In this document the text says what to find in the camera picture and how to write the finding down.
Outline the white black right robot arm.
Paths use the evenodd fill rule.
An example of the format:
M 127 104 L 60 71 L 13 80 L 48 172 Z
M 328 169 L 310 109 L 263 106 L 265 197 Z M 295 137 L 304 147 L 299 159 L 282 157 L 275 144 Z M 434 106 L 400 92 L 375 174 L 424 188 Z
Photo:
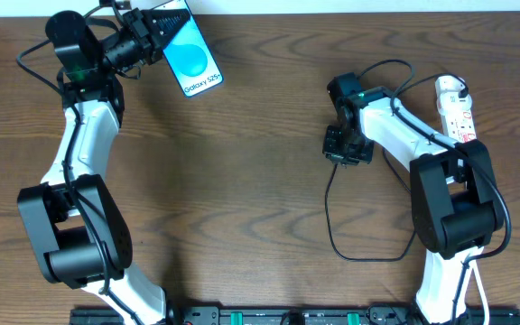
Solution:
M 327 91 L 339 125 L 328 127 L 323 154 L 335 166 L 370 163 L 380 145 L 407 168 L 414 231 L 427 250 L 417 317 L 459 323 L 476 262 L 503 252 L 512 232 L 487 147 L 432 129 L 400 103 L 398 90 L 365 89 L 353 72 Z

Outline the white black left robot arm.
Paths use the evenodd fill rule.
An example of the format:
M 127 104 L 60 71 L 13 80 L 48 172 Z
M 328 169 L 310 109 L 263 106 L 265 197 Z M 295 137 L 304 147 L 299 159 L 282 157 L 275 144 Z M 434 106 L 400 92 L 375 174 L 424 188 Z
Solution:
M 125 324 L 183 321 L 135 264 L 129 228 L 104 177 L 125 111 L 121 79 L 138 79 L 143 65 L 160 60 L 189 20 L 186 9 L 133 9 L 112 21 L 62 11 L 45 26 L 61 62 L 51 88 L 66 125 L 51 168 L 19 192 L 18 210 L 43 277 L 95 294 Z M 112 34 L 97 38 L 99 25 Z

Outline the blue screen smartphone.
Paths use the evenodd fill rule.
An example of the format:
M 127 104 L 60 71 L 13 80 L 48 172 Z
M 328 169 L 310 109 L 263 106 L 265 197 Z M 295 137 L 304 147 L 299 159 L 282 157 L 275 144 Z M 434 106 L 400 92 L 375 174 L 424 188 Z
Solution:
M 177 79 L 183 94 L 196 96 L 216 87 L 223 82 L 223 76 L 211 51 L 185 0 L 168 1 L 158 6 L 170 12 L 173 9 L 186 9 L 188 22 L 172 38 L 163 50 L 171 70 Z

